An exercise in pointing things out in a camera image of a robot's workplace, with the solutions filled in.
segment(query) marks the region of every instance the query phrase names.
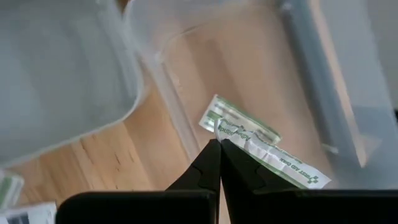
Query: wooden floor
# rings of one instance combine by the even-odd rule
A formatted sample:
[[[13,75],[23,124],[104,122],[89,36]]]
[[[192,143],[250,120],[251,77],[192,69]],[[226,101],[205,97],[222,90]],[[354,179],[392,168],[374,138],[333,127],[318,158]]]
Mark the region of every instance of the wooden floor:
[[[189,162],[159,92],[123,123],[14,167],[25,178],[20,204],[89,190],[162,190]]]

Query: plastic bin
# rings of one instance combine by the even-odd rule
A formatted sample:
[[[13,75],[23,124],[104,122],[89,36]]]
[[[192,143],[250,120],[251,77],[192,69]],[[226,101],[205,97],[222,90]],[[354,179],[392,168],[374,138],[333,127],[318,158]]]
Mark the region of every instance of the plastic bin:
[[[397,126],[361,0],[0,3],[0,165],[125,118],[143,59],[191,159],[214,94],[281,133],[333,181],[398,186]]]
[[[0,166],[122,120],[143,78],[113,1],[0,2]]]
[[[346,1],[135,0],[125,22],[193,159],[214,135],[214,94],[281,133],[333,179],[398,187],[397,126],[366,5]]]

